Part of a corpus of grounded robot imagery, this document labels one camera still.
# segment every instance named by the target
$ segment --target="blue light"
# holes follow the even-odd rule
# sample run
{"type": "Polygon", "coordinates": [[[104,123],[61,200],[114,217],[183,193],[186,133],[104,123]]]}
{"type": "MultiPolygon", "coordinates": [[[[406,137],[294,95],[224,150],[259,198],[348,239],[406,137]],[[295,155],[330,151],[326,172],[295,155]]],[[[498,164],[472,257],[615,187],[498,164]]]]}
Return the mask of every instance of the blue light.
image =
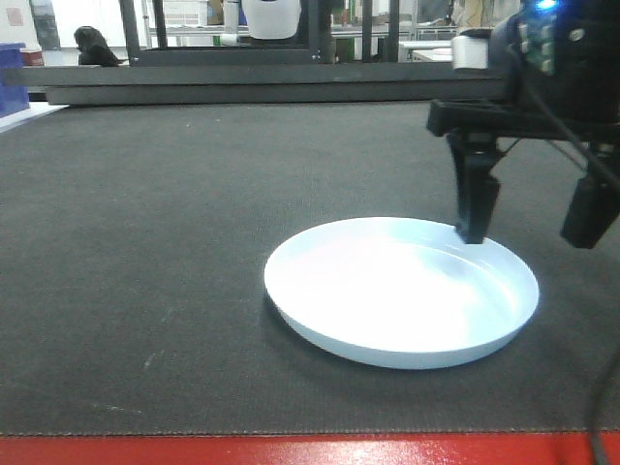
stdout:
{"type": "Polygon", "coordinates": [[[538,8],[541,11],[546,11],[546,10],[551,10],[552,8],[555,8],[557,4],[558,4],[557,0],[540,0],[536,4],[536,8],[538,8]]]}

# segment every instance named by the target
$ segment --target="robotic arm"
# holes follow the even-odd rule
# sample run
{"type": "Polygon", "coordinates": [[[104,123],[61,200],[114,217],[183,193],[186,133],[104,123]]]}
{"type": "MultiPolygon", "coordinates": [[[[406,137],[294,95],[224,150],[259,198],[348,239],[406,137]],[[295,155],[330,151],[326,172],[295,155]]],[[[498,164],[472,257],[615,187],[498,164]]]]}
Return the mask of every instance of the robotic arm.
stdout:
{"type": "MultiPolygon", "coordinates": [[[[224,0],[222,44],[239,43],[239,0],[224,0]]],[[[301,14],[300,0],[243,0],[250,36],[260,40],[282,40],[294,36],[301,14]]]]}
{"type": "Polygon", "coordinates": [[[587,160],[562,235],[592,248],[620,214],[620,2],[523,0],[492,32],[453,41],[455,68],[503,75],[499,102],[433,102],[428,129],[448,134],[459,222],[467,243],[486,235],[506,155],[497,138],[569,140],[587,160]]]}

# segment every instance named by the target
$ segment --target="gray mat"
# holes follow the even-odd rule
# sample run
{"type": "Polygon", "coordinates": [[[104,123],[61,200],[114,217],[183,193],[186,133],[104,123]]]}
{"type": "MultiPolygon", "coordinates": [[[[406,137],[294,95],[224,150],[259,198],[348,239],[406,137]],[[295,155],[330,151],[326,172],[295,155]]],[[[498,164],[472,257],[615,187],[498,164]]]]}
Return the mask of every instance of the gray mat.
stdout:
{"type": "MultiPolygon", "coordinates": [[[[496,170],[491,236],[537,274],[531,323],[434,371],[326,354],[264,294],[282,241],[360,216],[452,223],[427,105],[65,109],[0,135],[3,434],[574,430],[617,350],[618,226],[558,235],[579,173],[542,141],[496,170]]],[[[620,427],[618,378],[601,424],[620,427]]]]}

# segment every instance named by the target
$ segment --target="white plate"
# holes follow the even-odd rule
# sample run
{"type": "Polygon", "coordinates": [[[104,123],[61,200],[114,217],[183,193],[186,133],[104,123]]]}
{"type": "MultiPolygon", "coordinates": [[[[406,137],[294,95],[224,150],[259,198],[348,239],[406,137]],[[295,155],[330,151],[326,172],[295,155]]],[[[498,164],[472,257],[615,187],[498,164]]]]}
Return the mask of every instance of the white plate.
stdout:
{"type": "Polygon", "coordinates": [[[264,282],[286,322],[362,363],[453,366],[505,346],[533,315],[539,287],[518,256],[453,227],[356,218],[301,232],[269,257],[264,282]]]}

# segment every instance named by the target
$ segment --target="blue bin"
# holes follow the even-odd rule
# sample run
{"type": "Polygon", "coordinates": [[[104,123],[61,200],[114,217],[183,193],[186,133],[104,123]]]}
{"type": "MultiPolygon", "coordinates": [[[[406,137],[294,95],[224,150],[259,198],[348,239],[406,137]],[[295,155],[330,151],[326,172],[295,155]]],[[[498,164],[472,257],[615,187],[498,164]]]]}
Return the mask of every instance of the blue bin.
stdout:
{"type": "Polygon", "coordinates": [[[26,88],[23,85],[6,85],[3,75],[3,70],[23,67],[19,49],[24,47],[25,44],[0,43],[0,117],[30,108],[26,88]]]}

